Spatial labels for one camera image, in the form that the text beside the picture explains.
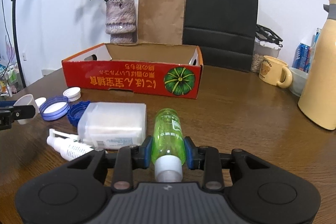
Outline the white plastic cup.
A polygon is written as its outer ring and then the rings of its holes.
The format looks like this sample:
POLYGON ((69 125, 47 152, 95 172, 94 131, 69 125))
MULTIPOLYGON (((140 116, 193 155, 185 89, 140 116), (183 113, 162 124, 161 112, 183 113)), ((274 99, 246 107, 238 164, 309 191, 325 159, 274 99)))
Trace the white plastic cup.
MULTIPOLYGON (((14 106, 23 106, 23 105, 33 105, 35 107, 36 114, 35 114, 34 118, 39 114, 39 108, 37 107, 37 105, 35 103, 34 96, 32 94, 26 94, 26 95, 22 96, 14 104, 14 106)), ((21 125, 27 124, 31 120, 32 119, 17 119, 18 123, 21 124, 21 125)))

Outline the white round lid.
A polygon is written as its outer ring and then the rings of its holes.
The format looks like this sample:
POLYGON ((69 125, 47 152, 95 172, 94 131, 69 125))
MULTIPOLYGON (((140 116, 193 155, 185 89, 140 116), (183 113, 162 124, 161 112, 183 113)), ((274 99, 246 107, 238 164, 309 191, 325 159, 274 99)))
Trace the white round lid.
POLYGON ((37 107, 40 108, 41 105, 46 102, 46 100, 47 100, 46 97, 39 97, 39 98, 35 99, 35 103, 36 103, 37 107))

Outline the light blue wide lid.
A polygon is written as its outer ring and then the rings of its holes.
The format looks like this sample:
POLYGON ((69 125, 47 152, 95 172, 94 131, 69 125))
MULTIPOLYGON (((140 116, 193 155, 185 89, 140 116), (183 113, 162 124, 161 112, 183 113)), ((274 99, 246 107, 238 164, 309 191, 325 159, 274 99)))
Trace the light blue wide lid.
POLYGON ((45 121, 55 121, 65 116, 70 109, 70 103, 65 96, 55 96, 47 99, 39 108, 45 121))

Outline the green plastic bottle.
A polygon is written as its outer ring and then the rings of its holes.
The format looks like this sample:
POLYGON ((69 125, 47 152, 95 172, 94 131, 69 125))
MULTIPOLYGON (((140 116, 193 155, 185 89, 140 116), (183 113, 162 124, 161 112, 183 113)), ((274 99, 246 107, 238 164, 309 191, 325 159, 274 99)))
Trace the green plastic bottle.
POLYGON ((181 122, 173 109, 161 109, 155 116, 151 160, 156 182, 182 181, 186 150, 181 122))

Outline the small white ridged cap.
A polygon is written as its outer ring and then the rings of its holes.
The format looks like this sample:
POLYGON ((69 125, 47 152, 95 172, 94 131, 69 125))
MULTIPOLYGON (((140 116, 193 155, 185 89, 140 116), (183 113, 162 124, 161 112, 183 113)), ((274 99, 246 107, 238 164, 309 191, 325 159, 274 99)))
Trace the small white ridged cap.
POLYGON ((68 102, 75 102, 81 97, 81 89, 79 87, 68 88, 63 92, 63 96, 68 98, 68 102))

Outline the white spray bottle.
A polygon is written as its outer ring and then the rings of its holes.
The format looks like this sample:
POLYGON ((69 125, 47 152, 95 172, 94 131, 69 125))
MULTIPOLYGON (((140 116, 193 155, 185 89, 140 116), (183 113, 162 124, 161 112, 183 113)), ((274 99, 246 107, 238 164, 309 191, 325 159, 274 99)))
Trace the white spray bottle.
POLYGON ((94 148, 90 145, 79 142, 78 135, 67 134, 53 128, 49 129, 47 144, 67 161, 77 159, 80 156, 94 150, 94 148))

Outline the yellow bear mug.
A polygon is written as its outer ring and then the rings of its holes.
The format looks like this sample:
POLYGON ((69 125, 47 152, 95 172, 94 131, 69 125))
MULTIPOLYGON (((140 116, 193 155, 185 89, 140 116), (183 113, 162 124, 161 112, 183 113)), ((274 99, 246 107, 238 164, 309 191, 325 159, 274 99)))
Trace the yellow bear mug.
POLYGON ((276 57, 264 55, 259 79, 267 84, 285 89, 290 87, 293 75, 286 62, 276 57))

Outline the black light stand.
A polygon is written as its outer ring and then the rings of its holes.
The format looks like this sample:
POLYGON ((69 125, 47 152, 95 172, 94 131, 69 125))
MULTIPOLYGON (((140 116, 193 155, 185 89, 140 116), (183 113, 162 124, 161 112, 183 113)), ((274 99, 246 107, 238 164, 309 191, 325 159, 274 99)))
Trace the black light stand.
POLYGON ((17 65, 19 69, 19 75, 21 79, 21 83, 23 88, 26 88, 26 81, 23 74, 21 58, 19 53, 19 46, 18 46, 18 36, 17 36, 17 0, 12 1, 12 29, 13 29, 13 42, 14 42, 14 49, 15 49, 15 56, 17 59, 17 65))

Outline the grey ceramic bowl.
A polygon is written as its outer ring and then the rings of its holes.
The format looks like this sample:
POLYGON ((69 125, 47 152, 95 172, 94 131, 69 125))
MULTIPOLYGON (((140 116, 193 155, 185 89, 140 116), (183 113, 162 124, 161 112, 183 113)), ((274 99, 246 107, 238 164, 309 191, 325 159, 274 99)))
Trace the grey ceramic bowl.
POLYGON ((299 69, 296 69, 296 68, 289 68, 289 70, 291 71, 292 76, 293 76, 289 90, 294 95, 300 97, 305 87, 308 73, 301 71, 299 69))

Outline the cream thermos jug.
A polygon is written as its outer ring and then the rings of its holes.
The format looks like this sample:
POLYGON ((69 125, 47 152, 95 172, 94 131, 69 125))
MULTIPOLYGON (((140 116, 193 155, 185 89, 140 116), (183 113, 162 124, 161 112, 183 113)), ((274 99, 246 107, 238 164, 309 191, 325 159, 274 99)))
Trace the cream thermos jug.
POLYGON ((298 107, 315 124, 335 130, 335 0, 323 8, 328 12, 327 20, 298 107))

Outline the blue drink can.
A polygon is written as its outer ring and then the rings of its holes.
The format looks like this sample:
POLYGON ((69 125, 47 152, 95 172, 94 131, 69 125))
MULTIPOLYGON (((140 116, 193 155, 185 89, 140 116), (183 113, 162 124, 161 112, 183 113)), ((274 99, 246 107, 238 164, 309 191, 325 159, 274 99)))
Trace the blue drink can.
POLYGON ((300 43, 295 50, 292 67, 308 72, 310 66, 310 46, 300 43))

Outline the mottled purple ceramic vase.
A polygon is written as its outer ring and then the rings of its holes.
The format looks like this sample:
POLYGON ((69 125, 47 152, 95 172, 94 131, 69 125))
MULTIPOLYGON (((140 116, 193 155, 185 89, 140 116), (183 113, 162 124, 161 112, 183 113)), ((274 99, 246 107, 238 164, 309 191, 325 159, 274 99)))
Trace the mottled purple ceramic vase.
POLYGON ((111 43, 134 43, 137 30, 134 0, 108 1, 105 25, 105 32, 110 35, 111 43))

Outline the black paper bag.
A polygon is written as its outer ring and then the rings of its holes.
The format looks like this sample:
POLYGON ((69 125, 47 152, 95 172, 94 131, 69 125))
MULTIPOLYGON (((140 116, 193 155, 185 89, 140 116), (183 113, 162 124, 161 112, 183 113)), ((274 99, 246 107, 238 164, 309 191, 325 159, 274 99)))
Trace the black paper bag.
POLYGON ((248 72, 259 0, 186 0, 183 44, 199 46, 206 65, 248 72))

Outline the brown paper bag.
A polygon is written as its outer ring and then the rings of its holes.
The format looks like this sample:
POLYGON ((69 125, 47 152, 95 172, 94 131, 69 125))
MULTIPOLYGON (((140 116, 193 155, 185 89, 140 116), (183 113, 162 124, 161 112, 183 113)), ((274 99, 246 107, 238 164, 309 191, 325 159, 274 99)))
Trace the brown paper bag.
POLYGON ((138 0, 139 42, 181 45, 186 0, 138 0))

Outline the clear glass bottle blue cap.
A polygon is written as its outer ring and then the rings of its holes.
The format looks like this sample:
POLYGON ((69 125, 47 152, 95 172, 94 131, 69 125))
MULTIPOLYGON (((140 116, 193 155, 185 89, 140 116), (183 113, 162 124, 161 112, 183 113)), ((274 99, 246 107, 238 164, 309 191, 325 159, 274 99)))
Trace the clear glass bottle blue cap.
POLYGON ((315 36, 314 36, 314 40, 311 44, 311 48, 310 48, 310 69, 313 65, 313 59, 314 59, 314 54, 315 54, 315 49, 316 49, 316 45, 317 45, 317 41, 319 38, 319 34, 321 33, 321 29, 317 28, 315 36))

